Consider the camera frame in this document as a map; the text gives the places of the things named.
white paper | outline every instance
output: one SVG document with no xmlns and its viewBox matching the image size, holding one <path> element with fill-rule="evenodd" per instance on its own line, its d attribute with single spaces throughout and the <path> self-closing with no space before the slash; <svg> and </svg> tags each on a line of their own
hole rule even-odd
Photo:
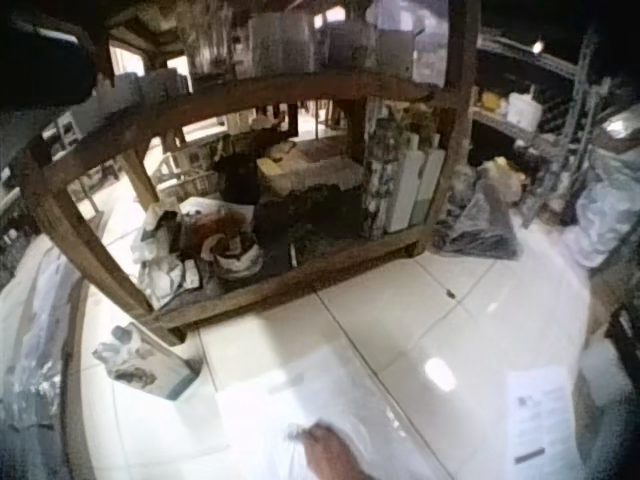
<svg viewBox="0 0 640 480">
<path fill-rule="evenodd" d="M 246 478 L 315 479 L 303 447 L 291 433 L 318 420 L 336 428 L 375 478 L 436 478 L 429 467 L 431 459 L 403 431 L 346 342 L 335 342 L 282 369 L 227 388 L 218 400 Z"/>
<path fill-rule="evenodd" d="M 507 478 L 582 479 L 566 370 L 550 367 L 512 372 L 508 402 Z"/>
</svg>

floor tile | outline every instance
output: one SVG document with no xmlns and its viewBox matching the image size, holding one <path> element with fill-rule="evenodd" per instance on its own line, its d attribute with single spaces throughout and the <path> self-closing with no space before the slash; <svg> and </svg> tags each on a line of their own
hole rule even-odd
<svg viewBox="0 0 640 480">
<path fill-rule="evenodd" d="M 200 330 L 218 389 L 263 375 L 342 336 L 316 295 Z"/>
<path fill-rule="evenodd" d="M 458 306 L 429 330 L 408 353 L 417 366 L 444 360 L 456 389 L 473 400 L 483 419 L 502 414 L 508 365 L 502 348 L 484 325 Z"/>
<path fill-rule="evenodd" d="M 113 388 L 130 466 L 180 462 L 228 447 L 206 365 L 198 379 L 173 402 L 118 382 Z"/>
<path fill-rule="evenodd" d="M 505 480 L 507 453 L 500 441 L 484 443 L 454 477 L 456 480 Z"/>
<path fill-rule="evenodd" d="M 101 367 L 82 370 L 80 375 L 82 413 L 91 463 L 96 469 L 117 473 L 127 463 L 118 430 L 113 383 Z"/>
<path fill-rule="evenodd" d="M 388 263 L 319 295 L 376 372 L 455 305 L 411 260 Z"/>
<path fill-rule="evenodd" d="M 547 266 L 531 258 L 498 262 L 462 301 L 516 369 L 535 361 L 543 331 L 556 329 L 554 308 L 562 278 Z"/>
<path fill-rule="evenodd" d="M 487 258 L 443 256 L 426 251 L 415 259 L 438 283 L 451 290 L 461 300 L 480 280 L 495 260 Z"/>
<path fill-rule="evenodd" d="M 486 423 L 462 389 L 445 392 L 426 377 L 422 353 L 403 354 L 379 378 L 444 466 L 456 472 L 485 440 Z"/>
<path fill-rule="evenodd" d="M 242 480 L 231 449 L 181 462 L 132 467 L 132 480 Z"/>
<path fill-rule="evenodd" d="M 129 467 L 95 468 L 93 475 L 96 480 L 131 480 Z"/>
</svg>

person's hand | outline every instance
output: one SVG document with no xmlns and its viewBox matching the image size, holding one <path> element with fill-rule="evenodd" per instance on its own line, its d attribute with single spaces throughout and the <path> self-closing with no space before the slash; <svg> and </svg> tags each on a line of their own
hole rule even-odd
<svg viewBox="0 0 640 480">
<path fill-rule="evenodd" d="M 328 425 L 316 423 L 300 435 L 307 464 L 319 480 L 364 480 L 349 445 Z"/>
</svg>

tile grout line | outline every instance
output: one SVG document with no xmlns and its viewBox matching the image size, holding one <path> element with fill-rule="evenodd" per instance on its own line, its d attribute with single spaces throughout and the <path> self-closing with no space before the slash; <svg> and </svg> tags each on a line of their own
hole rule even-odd
<svg viewBox="0 0 640 480">
<path fill-rule="evenodd" d="M 397 410 L 399 410 L 402 413 L 403 416 L 403 420 L 405 420 L 409 426 L 411 427 L 411 429 L 413 430 L 413 432 L 415 433 L 415 435 L 417 435 L 417 437 L 422 441 L 423 446 L 429 451 L 429 453 L 431 453 L 431 459 L 435 460 L 438 465 L 440 466 L 440 468 L 442 469 L 442 471 L 449 476 L 449 478 L 453 479 L 453 475 L 452 473 L 449 471 L 449 469 L 444 465 L 444 463 L 442 463 L 442 461 L 440 460 L 440 458 L 435 454 L 435 452 L 433 451 L 433 449 L 431 448 L 431 446 L 429 445 L 429 442 L 427 442 L 427 440 L 424 438 L 424 436 L 422 435 L 422 432 L 420 432 L 420 430 L 418 429 L 418 427 L 415 425 L 415 423 L 413 422 L 413 420 L 411 420 L 411 418 L 409 418 L 409 415 L 407 415 L 407 413 L 400 407 L 400 403 L 398 402 L 398 400 L 396 399 L 396 397 L 391 393 L 391 391 L 387 388 L 387 386 L 384 384 L 384 382 L 382 381 L 382 379 L 378 376 L 378 373 L 371 367 L 371 365 L 369 364 L 369 362 L 367 361 L 367 359 L 365 358 L 365 356 L 362 354 L 362 352 L 358 349 L 358 347 L 356 346 L 356 344 L 353 342 L 353 340 L 351 339 L 351 337 L 347 334 L 347 331 L 342 327 L 342 325 L 340 324 L 340 322 L 338 321 L 338 319 L 335 317 L 335 315 L 333 314 L 333 312 L 331 311 L 331 309 L 329 308 L 329 306 L 325 303 L 325 301 L 322 299 L 322 297 L 318 294 L 318 292 L 315 292 L 315 295 L 318 297 L 318 299 L 320 300 L 320 303 L 322 303 L 322 306 L 325 308 L 325 310 L 327 311 L 327 313 L 329 314 L 329 316 L 332 318 L 333 322 L 336 324 L 336 326 L 340 329 L 340 331 L 342 332 L 343 337 L 347 340 L 347 342 L 349 343 L 349 345 L 351 346 L 351 349 L 353 350 L 354 354 L 356 355 L 356 357 L 366 366 L 366 368 L 373 374 L 373 376 L 376 378 L 378 386 L 380 386 L 385 394 L 387 395 L 388 398 L 391 399 L 391 401 L 393 402 L 393 406 L 394 408 L 396 408 Z"/>
<path fill-rule="evenodd" d="M 129 455 L 127 449 L 124 446 L 124 440 L 122 436 L 122 430 L 120 429 L 120 416 L 118 415 L 118 406 L 116 403 L 116 389 L 113 388 L 113 380 L 109 378 L 109 386 L 111 387 L 111 399 L 113 401 L 113 415 L 116 417 L 116 431 L 118 432 L 118 440 L 120 441 L 120 447 L 122 448 L 122 456 L 124 457 L 125 467 L 129 473 L 129 479 L 133 478 L 131 473 L 131 462 L 129 461 Z"/>
<path fill-rule="evenodd" d="M 429 275 L 429 277 L 431 277 L 431 278 L 433 279 L 433 281 L 434 281 L 434 282 L 436 282 L 438 285 L 440 285 L 442 288 L 444 288 L 444 289 L 445 289 L 445 296 L 446 296 L 446 290 L 450 290 L 450 288 L 449 288 L 449 287 L 447 287 L 447 286 L 446 286 L 444 283 L 442 283 L 440 280 L 438 280 L 438 279 L 436 278 L 436 276 L 435 276 L 433 273 L 431 273 L 431 272 L 427 269 L 427 267 L 425 267 L 424 265 L 422 265 L 422 264 L 421 264 L 421 263 L 420 263 L 416 258 L 412 258 L 411 260 L 413 260 L 414 262 L 416 262 L 416 263 L 418 264 L 418 266 L 420 267 L 420 269 L 422 269 L 422 270 L 423 270 L 427 275 Z"/>
<path fill-rule="evenodd" d="M 211 383 L 213 384 L 213 389 L 215 390 L 215 392 L 217 394 L 217 393 L 219 393 L 218 392 L 218 386 L 216 385 L 216 381 L 213 378 L 213 372 L 211 371 L 211 365 L 209 364 L 209 357 L 207 356 L 207 351 L 204 348 L 204 342 L 202 341 L 202 335 L 200 334 L 200 328 L 198 328 L 197 333 L 198 333 L 198 341 L 200 342 L 200 348 L 202 349 L 203 367 L 206 367 L 207 371 L 209 372 L 209 378 L 211 379 Z"/>
</svg>

wooden plank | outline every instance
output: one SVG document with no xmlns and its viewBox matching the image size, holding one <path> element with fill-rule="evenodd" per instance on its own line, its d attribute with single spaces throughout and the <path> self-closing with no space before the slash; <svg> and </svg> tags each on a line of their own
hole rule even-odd
<svg viewBox="0 0 640 480">
<path fill-rule="evenodd" d="M 183 125 L 259 105 L 294 104 L 315 98 L 355 100 L 367 96 L 421 100 L 451 108 L 460 104 L 455 90 L 441 90 L 434 85 L 416 84 L 374 72 L 328 71 L 214 84 L 193 95 L 123 112 L 112 123 L 83 138 L 55 164 L 47 166 L 46 176 L 51 187 L 58 191 L 106 160 Z"/>
<path fill-rule="evenodd" d="M 34 155 L 48 155 L 45 145 L 32 143 L 23 159 L 20 189 L 31 214 L 80 273 L 133 318 L 147 317 L 153 309 L 82 217 L 65 191 L 45 190 L 43 171 Z"/>
<path fill-rule="evenodd" d="M 136 192 L 140 205 L 146 212 L 152 203 L 160 201 L 156 187 L 144 168 L 144 162 L 133 150 L 122 154 L 122 164 Z"/>
<path fill-rule="evenodd" d="M 476 45 L 480 29 L 479 0 L 449 0 L 449 60 L 446 85 L 459 91 L 458 108 L 442 112 L 441 129 L 447 145 L 447 156 L 438 179 L 426 220 L 431 232 L 445 206 L 451 177 L 458 165 L 466 163 L 471 140 L 473 85 L 476 75 Z M 424 251 L 425 236 L 418 242 L 415 254 Z"/>
<path fill-rule="evenodd" d="M 235 290 L 226 295 L 176 310 L 154 313 L 153 318 L 165 328 L 186 326 L 194 322 L 221 315 L 274 295 L 284 295 L 312 285 L 314 282 L 335 276 L 336 272 L 357 264 L 364 264 L 374 258 L 400 250 L 416 243 L 422 236 L 424 227 L 413 227 L 403 232 L 387 235 L 380 240 L 365 241 L 322 258 L 311 260 L 287 273 Z"/>
</svg>

